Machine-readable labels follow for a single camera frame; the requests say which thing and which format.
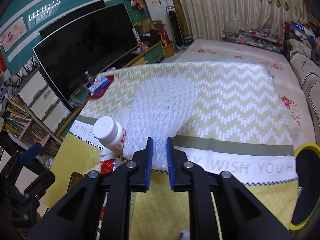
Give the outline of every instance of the pillow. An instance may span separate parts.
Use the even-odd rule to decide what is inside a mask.
[[[306,56],[296,53],[290,59],[290,65],[296,74],[301,87],[304,87],[306,78],[311,75],[317,75],[320,77],[320,69],[318,66]]]
[[[299,41],[303,42],[303,44],[307,45],[310,49],[312,49],[311,44],[308,41],[308,36],[302,34],[301,32],[295,30],[294,34],[297,35]]]
[[[310,75],[306,80],[305,95],[310,108],[313,127],[315,129],[316,143],[320,145],[320,78]]]
[[[291,45],[290,56],[292,56],[295,53],[300,53],[308,58],[311,58],[311,49],[308,46],[304,45],[302,42],[297,41],[295,39],[290,39],[289,43]]]

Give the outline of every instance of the drawer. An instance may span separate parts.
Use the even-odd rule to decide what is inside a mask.
[[[41,120],[58,101],[56,94],[48,87],[31,106],[31,111]]]
[[[163,51],[162,45],[160,44],[159,46],[155,47],[153,50],[148,52],[143,57],[146,64],[157,63],[159,60],[161,60],[164,57],[164,51]]]
[[[33,98],[35,98],[46,85],[47,82],[41,76],[40,72],[37,71],[18,94],[26,105],[29,106],[33,101]]]
[[[130,67],[144,65],[144,58],[139,58],[135,63],[133,63]]]
[[[68,108],[63,103],[59,102],[55,108],[48,114],[43,123],[55,133],[58,127],[64,123],[67,116],[70,114]]]

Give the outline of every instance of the television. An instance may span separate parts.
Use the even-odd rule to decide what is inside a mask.
[[[51,33],[34,48],[43,76],[65,104],[85,72],[93,77],[136,48],[124,4],[98,9]]]

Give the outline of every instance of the cabinet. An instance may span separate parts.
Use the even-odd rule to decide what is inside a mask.
[[[20,98],[29,113],[54,135],[71,112],[60,101],[38,69],[35,69],[19,87]]]
[[[68,108],[66,108],[63,103],[59,102],[44,119],[43,123],[53,133],[55,133],[58,130],[59,126],[61,126],[66,120],[69,113],[70,111],[68,110]]]
[[[143,64],[154,64],[159,62],[164,57],[164,50],[162,47],[162,41],[159,41],[155,45],[151,46],[146,51],[140,53],[133,60],[128,62],[123,67],[138,66]]]
[[[40,120],[42,120],[58,100],[58,96],[50,87],[47,87],[39,98],[36,99],[30,109]]]
[[[39,71],[36,71],[19,91],[19,96],[29,106],[47,85]]]

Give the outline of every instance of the framed picture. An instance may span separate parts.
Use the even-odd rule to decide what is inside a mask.
[[[27,29],[21,17],[2,35],[4,51],[7,52],[26,33]]]
[[[20,78],[21,80],[24,80],[28,76],[28,72],[26,69],[22,66],[22,68],[17,72],[16,76]]]
[[[36,56],[32,56],[32,60],[33,60],[33,65],[35,66],[35,68],[39,68],[40,64],[39,64]]]
[[[34,56],[32,56],[30,59],[28,59],[28,61],[25,64],[23,64],[23,66],[28,74],[36,68],[35,64],[34,64],[33,57]]]

